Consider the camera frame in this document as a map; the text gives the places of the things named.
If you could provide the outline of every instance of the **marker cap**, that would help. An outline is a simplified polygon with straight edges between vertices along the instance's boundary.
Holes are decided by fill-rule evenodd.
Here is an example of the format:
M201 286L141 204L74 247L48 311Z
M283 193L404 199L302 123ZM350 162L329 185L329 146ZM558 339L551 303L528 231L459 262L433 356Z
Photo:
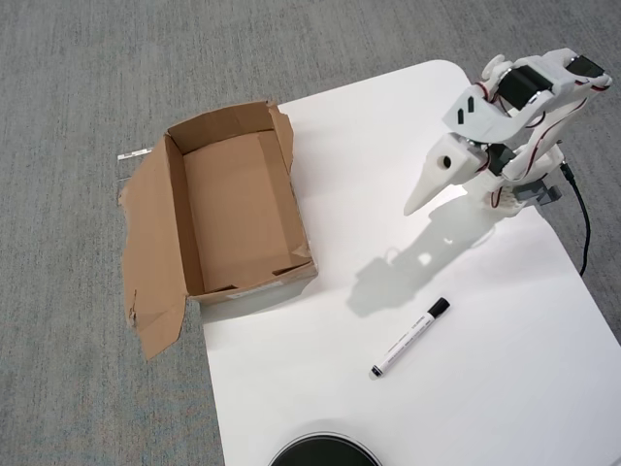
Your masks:
M434 304L429 311L427 311L433 318L438 318L444 311L448 309L450 304L444 298L440 298L436 304Z

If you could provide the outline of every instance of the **white label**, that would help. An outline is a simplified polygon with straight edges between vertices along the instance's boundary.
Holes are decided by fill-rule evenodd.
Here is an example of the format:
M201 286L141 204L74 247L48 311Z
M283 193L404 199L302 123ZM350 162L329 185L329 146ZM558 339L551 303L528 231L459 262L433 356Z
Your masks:
M227 297L229 299L237 299L242 298L244 296L248 296L248 294L256 293L257 291L263 291L264 289L276 288L277 286L281 286L283 283L281 281L264 284L263 286L257 286L256 288L249 289L248 291L242 291L241 293L229 294Z

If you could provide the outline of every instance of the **black cable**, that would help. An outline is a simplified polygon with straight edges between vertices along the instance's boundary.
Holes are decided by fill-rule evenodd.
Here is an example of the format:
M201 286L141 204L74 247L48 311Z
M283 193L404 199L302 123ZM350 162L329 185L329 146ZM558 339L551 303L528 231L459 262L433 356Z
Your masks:
M584 216L584 224L586 226L586 238L584 239L584 250L582 250L582 268L580 269L581 277L582 275L584 275L584 271L586 270L586 264L589 255L589 244L591 243L591 220L589 219L586 205L584 204L584 200L582 199L582 194L580 194L580 189L578 189L578 185L575 183L575 176L573 175L573 171L567 164L567 162L563 162L561 164L561 172L563 172L563 176L565 176L565 179L573 188L575 197L578 199L578 204L580 204L580 209L582 210L582 215Z

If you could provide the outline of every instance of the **black round object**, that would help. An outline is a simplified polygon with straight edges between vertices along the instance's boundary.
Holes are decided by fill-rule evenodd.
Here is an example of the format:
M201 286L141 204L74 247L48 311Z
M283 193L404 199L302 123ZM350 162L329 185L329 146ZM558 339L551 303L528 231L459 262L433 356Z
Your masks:
M333 433L310 434L282 449L270 466L381 466L362 445Z

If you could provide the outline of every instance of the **red wire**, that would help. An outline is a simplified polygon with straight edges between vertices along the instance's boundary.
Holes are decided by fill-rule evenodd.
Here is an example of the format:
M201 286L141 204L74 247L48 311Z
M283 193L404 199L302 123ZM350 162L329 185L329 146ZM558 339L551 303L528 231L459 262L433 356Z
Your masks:
M576 112L578 110L580 110L582 108L582 106L584 104L586 104L587 99L584 99L582 102L580 102L580 105L578 105L575 109L573 109L571 112L569 112L568 114L566 114L565 116L563 116L561 119L559 119L556 123L554 123L552 126L550 126L549 128L547 128L545 131L543 131L543 134L539 137L539 140L537 141L537 143L535 144L535 148L533 149L533 153L531 154L531 159L528 162L528 167L526 167L526 173L524 174L524 177L526 177L529 172L531 171L531 168L533 167L533 163L535 162L535 155L537 155L537 149L539 148L539 144L541 143L541 141L543 140L543 138L545 138L545 135L557 124L559 124L561 121L563 121L565 118L567 118L569 115L571 115L573 112Z
M485 162L485 164L483 164L481 167L479 167L478 170L476 170L475 173L482 172L483 170L487 169L487 167L489 167L489 163L491 161L492 161L492 157L490 156L489 152L487 152L487 161Z
M482 83L474 83L474 85L478 85L481 89L483 89L483 93L485 94L485 100L489 102L489 92L487 87L485 87Z
M492 205L492 209L496 209L501 202L501 193L503 192L503 187L498 188L498 197L496 198L496 202L494 202L494 193L490 192L490 204Z
M527 129L537 128L540 124L543 123L544 120L545 120L545 111L541 114L541 119L537 123L531 124L530 126L525 126L525 127Z
M503 103L503 98L501 97L500 99L498 99L498 102L501 104L501 107L503 108L505 113L508 115L508 110L507 108L505 108L505 104Z

